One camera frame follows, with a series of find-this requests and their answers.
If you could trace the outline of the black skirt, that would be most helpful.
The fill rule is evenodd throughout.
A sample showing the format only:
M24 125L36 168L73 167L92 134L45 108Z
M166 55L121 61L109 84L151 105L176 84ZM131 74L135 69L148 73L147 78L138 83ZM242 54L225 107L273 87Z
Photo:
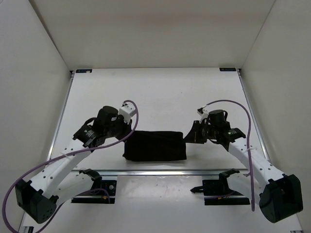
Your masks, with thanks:
M187 159L182 132L134 131L124 143L123 157L132 162L174 162Z

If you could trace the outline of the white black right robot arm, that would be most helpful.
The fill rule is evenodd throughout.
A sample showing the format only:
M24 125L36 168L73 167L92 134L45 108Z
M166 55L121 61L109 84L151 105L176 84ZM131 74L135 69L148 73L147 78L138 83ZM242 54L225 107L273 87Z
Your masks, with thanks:
M260 155L238 128L231 128L227 111L197 110L200 120L194 121L185 137L187 143L204 144L210 141L221 145L250 172L248 176L237 169L219 174L218 190L223 194L235 191L257 204L265 218L276 223L303 210L300 180L286 175Z

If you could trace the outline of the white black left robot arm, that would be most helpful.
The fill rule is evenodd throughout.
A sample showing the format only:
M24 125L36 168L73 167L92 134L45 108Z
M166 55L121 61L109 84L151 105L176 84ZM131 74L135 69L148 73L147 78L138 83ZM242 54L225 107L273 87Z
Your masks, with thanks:
M120 109L101 108L96 117L88 119L73 135L60 159L55 159L29 181L15 185L17 203L36 223L52 217L56 209L69 199L89 191L97 193L102 187L101 175L92 169L82 169L71 177L70 172L109 138L121 142L132 133L132 117L137 107L125 101Z

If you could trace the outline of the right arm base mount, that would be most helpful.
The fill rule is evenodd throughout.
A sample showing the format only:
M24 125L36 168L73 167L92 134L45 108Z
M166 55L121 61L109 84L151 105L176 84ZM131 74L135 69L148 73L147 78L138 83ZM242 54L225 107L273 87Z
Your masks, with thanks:
M202 183L190 189L193 194L203 194L205 206L250 205L249 198L225 186L218 176L203 176Z

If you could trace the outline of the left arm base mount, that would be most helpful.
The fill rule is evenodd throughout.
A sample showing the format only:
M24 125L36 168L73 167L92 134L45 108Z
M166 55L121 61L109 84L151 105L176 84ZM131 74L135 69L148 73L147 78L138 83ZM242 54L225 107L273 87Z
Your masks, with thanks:
M71 199L75 204L114 204L116 200L117 177L102 176L102 181L90 191Z

